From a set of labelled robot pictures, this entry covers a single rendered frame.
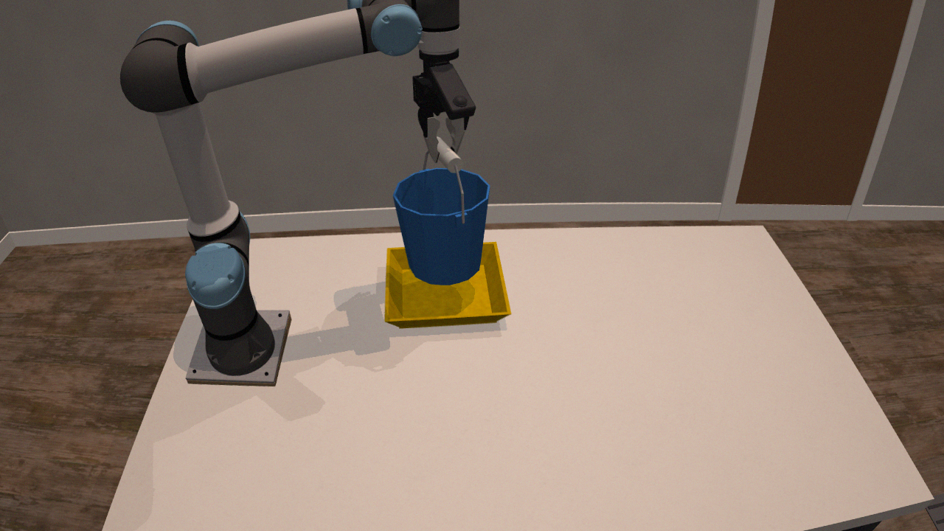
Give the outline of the blue pail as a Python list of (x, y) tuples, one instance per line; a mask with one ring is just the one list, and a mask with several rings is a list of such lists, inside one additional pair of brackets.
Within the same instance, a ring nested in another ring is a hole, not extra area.
[(481, 268), (490, 185), (462, 170), (461, 158), (437, 140), (446, 168), (426, 170), (427, 151), (423, 170), (399, 181), (392, 198), (414, 276), (429, 285), (457, 285)]

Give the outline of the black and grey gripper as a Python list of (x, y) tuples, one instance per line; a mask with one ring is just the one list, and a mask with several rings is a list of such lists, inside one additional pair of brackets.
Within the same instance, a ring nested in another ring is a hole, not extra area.
[[(437, 140), (437, 131), (440, 128), (440, 121), (438, 118), (434, 117), (434, 114), (439, 116), (440, 112), (445, 112), (445, 110), (437, 93), (435, 93), (434, 87), (431, 82), (429, 82), (427, 77), (428, 68), (437, 65), (451, 64), (449, 63), (450, 60), (459, 57), (459, 50), (444, 55), (429, 55), (419, 50), (419, 56), (421, 60), (423, 60), (423, 73), (421, 73), (421, 75), (412, 75), (414, 78), (414, 101), (420, 107), (418, 110), (418, 120), (423, 130), (424, 139), (427, 142), (429, 155), (431, 155), (432, 160), (437, 164), (439, 156), (437, 150), (439, 142)], [(469, 117), (453, 120), (449, 118), (445, 119), (446, 128), (451, 134), (453, 141), (451, 149), (455, 154), (458, 154), (459, 147), (461, 147), (463, 134), (466, 128), (468, 128), (468, 120)]]

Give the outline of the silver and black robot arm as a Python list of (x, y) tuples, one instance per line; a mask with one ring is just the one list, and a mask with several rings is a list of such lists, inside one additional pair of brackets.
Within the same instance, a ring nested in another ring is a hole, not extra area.
[(459, 0), (347, 0), (347, 9), (201, 46), (180, 21), (158, 21), (122, 63), (122, 93), (156, 115), (191, 215), (195, 256), (185, 270), (187, 288), (210, 365), (225, 375), (262, 367), (274, 335), (251, 295), (249, 223), (227, 201), (200, 102), (213, 91), (340, 58), (403, 56), (416, 45), (444, 55), (461, 46)]

